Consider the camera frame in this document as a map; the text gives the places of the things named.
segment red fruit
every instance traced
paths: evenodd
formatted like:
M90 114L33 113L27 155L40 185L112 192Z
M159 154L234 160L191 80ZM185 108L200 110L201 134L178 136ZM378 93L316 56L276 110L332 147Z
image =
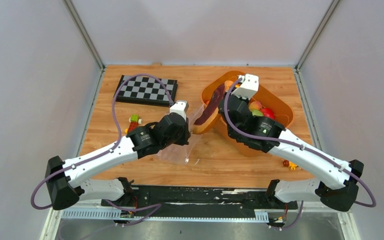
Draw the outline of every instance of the red fruit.
M270 108L263 108L260 110L262 112L262 114L264 115L264 117L268 117L268 118L271 118L271 119L275 119L275 113L270 109Z

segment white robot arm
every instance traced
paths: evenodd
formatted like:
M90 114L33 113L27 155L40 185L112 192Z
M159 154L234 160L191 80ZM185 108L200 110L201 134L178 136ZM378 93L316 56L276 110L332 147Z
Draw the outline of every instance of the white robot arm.
M45 177L60 169L71 167L46 182L53 209L66 209L83 200L120 199L126 191L131 190L126 178L90 178L119 164L156 154L171 144L187 145L191 136L186 118L188 107L188 102L177 101L161 121L138 126L119 142L64 161L59 156L49 159ZM95 159L76 166L77 163L90 158Z
M356 179L346 172L351 172L359 178L364 165L358 160L348 162L320 151L269 117L253 116L248 109L248 103L258 91L259 78L251 74L240 75L237 82L240 86L233 85L231 95L228 98L225 96L218 106L218 112L225 122L230 121L227 124L229 137L251 149L294 162L316 177L301 181L272 180L266 195L284 203L321 201L332 209L348 211L357 198L359 188Z

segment checkerboard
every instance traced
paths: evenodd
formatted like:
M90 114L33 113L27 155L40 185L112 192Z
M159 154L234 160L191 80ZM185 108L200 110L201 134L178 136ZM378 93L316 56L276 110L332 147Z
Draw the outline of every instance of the checkerboard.
M128 78L130 78L130 76L122 75L115 91L117 91L122 82ZM160 80L167 88L174 102L178 89L178 81L166 78L160 78ZM155 79L145 76L137 76L135 79L128 81L128 83L121 88L116 101L164 107L170 106L169 98L166 96L161 84Z

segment toy fruit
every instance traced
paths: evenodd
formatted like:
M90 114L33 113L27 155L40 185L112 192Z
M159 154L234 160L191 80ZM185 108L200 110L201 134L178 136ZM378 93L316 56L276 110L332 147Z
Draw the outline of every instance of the toy fruit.
M251 113L253 116L264 117L264 114L260 110L257 110L257 109L252 110Z
M263 108L260 110L265 117L269 117L271 119L275 119L275 113L270 108Z
M283 161L283 166L289 168L289 170L291 170L291 171L294 171L298 167L295 163L288 161L288 160Z
M208 132L216 122L220 119L219 114L219 104L223 100L225 96L225 89L229 89L226 87L228 85L232 85L232 81L226 81L220 84L212 93L211 99L207 105L207 107L202 112L202 115L195 120L192 126L193 134L204 134Z
M263 108L263 106L261 105L261 102L259 101L253 101L249 104L248 106L248 109L252 112L253 110L260 110L261 108Z
M128 122L130 123L130 125L124 130L126 134L135 129L137 126L139 126L139 124L142 124L143 121L142 118L139 118L139 115L133 114L131 117L128 118Z
M233 81L227 80L224 82L224 91L227 92L229 88L232 86Z

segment clear plastic bag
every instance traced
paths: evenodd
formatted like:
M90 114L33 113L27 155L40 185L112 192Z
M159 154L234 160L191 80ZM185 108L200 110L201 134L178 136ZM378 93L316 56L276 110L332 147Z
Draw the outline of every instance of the clear plastic bag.
M195 120L199 118L204 111L204 105L201 105L195 110L189 110L186 113L186 117L189 119L189 132L192 131L192 125ZM179 146L172 144L163 150L159 151L156 155L164 162L172 164L185 165L189 162L189 154L194 148L195 144L201 139L202 135L191 134L189 138L189 145Z

